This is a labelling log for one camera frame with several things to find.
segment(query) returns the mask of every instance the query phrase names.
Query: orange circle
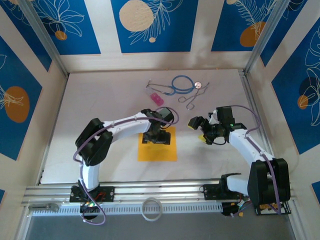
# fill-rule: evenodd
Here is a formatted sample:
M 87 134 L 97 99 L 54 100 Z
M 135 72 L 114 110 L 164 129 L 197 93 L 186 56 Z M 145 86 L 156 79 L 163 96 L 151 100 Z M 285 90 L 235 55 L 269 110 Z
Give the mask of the orange circle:
M 305 95 L 301 95 L 298 98 L 298 107 L 303 109 L 306 109 L 308 107 L 308 97 L 306 97 Z
M 240 44 L 243 47 L 248 48 L 255 46 L 265 25 L 266 23 L 264 21 L 259 21 L 256 24 L 247 27 L 240 36 Z
M 27 92 L 19 86 L 9 87 L 5 92 L 4 98 L 8 102 L 5 104 L 5 112 L 7 116 L 16 123 L 23 123 L 29 114 L 30 102 Z
M 66 34 L 65 32 L 63 32 L 63 31 L 60 31 L 60 30 L 56 31 L 56 32 L 54 33 L 54 35 L 55 35 L 55 37 L 56 37 L 57 39 L 59 39 L 59 40 L 61 40 L 61 41 L 64 41 L 64 40 L 67 39 L 67 34 Z

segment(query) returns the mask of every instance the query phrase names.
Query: yellow paper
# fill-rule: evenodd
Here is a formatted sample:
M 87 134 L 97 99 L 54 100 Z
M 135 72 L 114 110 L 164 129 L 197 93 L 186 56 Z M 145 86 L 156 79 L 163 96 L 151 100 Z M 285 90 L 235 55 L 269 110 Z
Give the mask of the yellow paper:
M 177 142 L 176 128 L 168 127 L 166 132 L 171 134 L 170 145 L 154 144 L 152 142 L 142 143 L 143 134 L 139 134 L 138 143 L 138 161 L 139 162 L 176 162 Z

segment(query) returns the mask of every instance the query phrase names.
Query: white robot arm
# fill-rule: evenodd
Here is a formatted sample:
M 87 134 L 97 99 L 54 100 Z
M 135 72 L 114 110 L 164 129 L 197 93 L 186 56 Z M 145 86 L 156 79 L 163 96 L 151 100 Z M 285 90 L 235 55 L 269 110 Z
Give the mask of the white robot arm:
M 188 126 L 194 130 L 200 127 L 205 143 L 208 145 L 215 144 L 216 138 L 223 137 L 239 151 L 250 167 L 249 176 L 235 173 L 221 177 L 226 179 L 223 186 L 227 188 L 222 191 L 238 192 L 249 196 L 254 206 L 288 201 L 290 182 L 287 162 L 266 152 L 250 136 L 242 123 L 235 123 L 231 106 L 218 107 L 214 112 L 209 113 L 209 117 L 208 120 L 202 116 L 196 116 L 189 121 Z
M 170 133 L 162 129 L 166 123 L 158 120 L 171 122 L 174 121 L 174 115 L 165 107 L 159 112 L 144 109 L 134 116 L 115 121 L 101 122 L 98 118 L 91 120 L 75 142 L 78 149 L 98 130 L 110 127 L 90 140 L 79 151 L 84 163 L 80 180 L 83 181 L 86 189 L 90 192 L 99 186 L 100 163 L 106 158 L 113 142 L 131 135 L 144 133 L 143 141 L 145 143 L 150 141 L 154 144 L 170 144 Z

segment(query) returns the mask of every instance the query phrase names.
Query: blue stethoscope tubing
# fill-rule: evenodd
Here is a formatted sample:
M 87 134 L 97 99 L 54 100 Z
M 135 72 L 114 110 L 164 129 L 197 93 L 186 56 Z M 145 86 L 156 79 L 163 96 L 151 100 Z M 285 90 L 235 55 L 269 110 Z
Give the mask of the blue stethoscope tubing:
M 182 89 L 182 88 L 178 88 L 174 85 L 175 83 L 175 80 L 177 78 L 185 78 L 185 79 L 188 79 L 190 81 L 190 83 L 192 84 L 192 87 L 190 88 L 185 88 L 185 89 Z M 171 81 L 171 86 L 168 86 L 169 88 L 172 88 L 173 92 L 164 92 L 165 95 L 168 95 L 168 96 L 172 96 L 174 94 L 189 94 L 191 93 L 196 87 L 195 87 L 195 83 L 194 81 L 192 81 L 192 79 L 186 75 L 178 75 L 178 76 L 175 76 L 172 81 Z

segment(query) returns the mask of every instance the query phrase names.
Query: forceps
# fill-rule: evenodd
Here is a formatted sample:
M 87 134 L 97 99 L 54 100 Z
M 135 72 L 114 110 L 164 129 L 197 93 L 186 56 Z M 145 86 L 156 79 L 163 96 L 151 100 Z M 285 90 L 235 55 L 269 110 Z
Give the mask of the forceps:
M 184 96 L 179 97 L 179 98 L 178 98 L 178 102 L 182 104 L 182 103 L 185 103 L 186 101 L 192 99 L 185 107 L 186 107 L 186 109 L 188 109 L 188 110 L 194 109 L 195 105 L 194 105 L 192 102 L 196 99 L 197 96 L 204 94 L 204 93 L 206 92 L 208 86 L 209 86 L 209 82 L 206 84 L 206 86 L 199 88 L 199 89 L 196 91 L 195 95 L 190 96 L 190 97 L 188 97 L 188 98 L 186 98 L 186 97 L 184 97 Z

